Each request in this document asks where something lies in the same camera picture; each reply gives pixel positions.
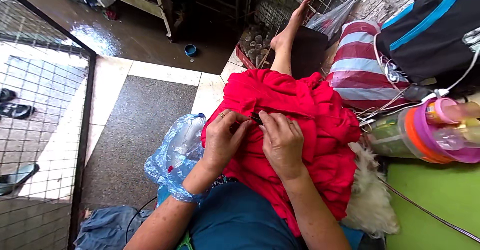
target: blue bowl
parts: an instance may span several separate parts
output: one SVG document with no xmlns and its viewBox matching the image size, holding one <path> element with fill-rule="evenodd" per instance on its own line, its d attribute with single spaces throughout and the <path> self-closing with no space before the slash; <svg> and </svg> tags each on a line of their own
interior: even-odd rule
<svg viewBox="0 0 480 250">
<path fill-rule="evenodd" d="M 194 45 L 185 45 L 185 54 L 194 57 L 197 54 L 197 48 Z"/>
</svg>

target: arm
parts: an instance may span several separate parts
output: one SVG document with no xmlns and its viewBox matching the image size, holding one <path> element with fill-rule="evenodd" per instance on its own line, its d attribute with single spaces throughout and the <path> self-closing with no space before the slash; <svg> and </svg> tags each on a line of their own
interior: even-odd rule
<svg viewBox="0 0 480 250">
<path fill-rule="evenodd" d="M 183 187 L 192 194 L 204 192 L 212 185 L 237 151 L 251 125 L 248 117 L 237 112 L 227 109 L 222 114 L 225 116 L 218 116 L 208 125 L 204 157 L 183 181 Z M 235 121 L 242 124 L 231 134 L 229 128 Z M 196 206 L 196 203 L 178 201 L 169 196 L 153 211 L 123 249 L 173 249 L 185 232 Z"/>
<path fill-rule="evenodd" d="M 265 125 L 260 126 L 265 156 L 285 187 L 308 248 L 350 249 L 301 160 L 303 134 L 298 123 L 279 113 L 261 111 L 259 115 Z"/>
</svg>

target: blue plastic bag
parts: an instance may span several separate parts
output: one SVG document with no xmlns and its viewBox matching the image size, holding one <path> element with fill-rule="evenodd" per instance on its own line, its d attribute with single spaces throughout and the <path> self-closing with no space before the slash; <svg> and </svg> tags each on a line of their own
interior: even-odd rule
<svg viewBox="0 0 480 250">
<path fill-rule="evenodd" d="M 158 192 L 164 187 L 178 200 L 188 201 L 192 194 L 181 185 L 195 164 L 203 157 L 201 130 L 205 115 L 187 114 L 178 118 L 163 139 L 162 145 L 145 162 L 145 173 L 159 184 Z"/>
</svg>

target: sandal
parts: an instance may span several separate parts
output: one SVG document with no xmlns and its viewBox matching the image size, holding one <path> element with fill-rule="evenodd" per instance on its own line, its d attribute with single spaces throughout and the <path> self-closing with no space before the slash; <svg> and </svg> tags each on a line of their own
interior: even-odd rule
<svg viewBox="0 0 480 250">
<path fill-rule="evenodd" d="M 17 173 L 0 176 L 0 196 L 8 195 L 40 169 L 36 163 L 18 169 Z"/>
<path fill-rule="evenodd" d="M 9 90 L 8 88 L 3 88 L 0 90 L 0 102 L 8 102 L 13 99 L 17 98 L 17 94 L 13 90 Z"/>
<path fill-rule="evenodd" d="M 35 112 L 35 107 L 29 105 L 1 103 L 0 115 L 13 119 L 26 119 Z"/>
</svg>

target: leg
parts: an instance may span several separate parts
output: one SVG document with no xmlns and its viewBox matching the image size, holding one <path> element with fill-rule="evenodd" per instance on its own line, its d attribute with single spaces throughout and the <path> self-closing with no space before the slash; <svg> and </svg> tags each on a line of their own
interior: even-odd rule
<svg viewBox="0 0 480 250">
<path fill-rule="evenodd" d="M 275 59 L 270 69 L 281 74 L 292 75 L 291 53 L 293 39 L 303 20 L 305 20 L 309 2 L 310 0 L 303 0 L 300 6 L 292 13 L 285 29 L 272 39 L 270 46 L 275 50 Z"/>
</svg>

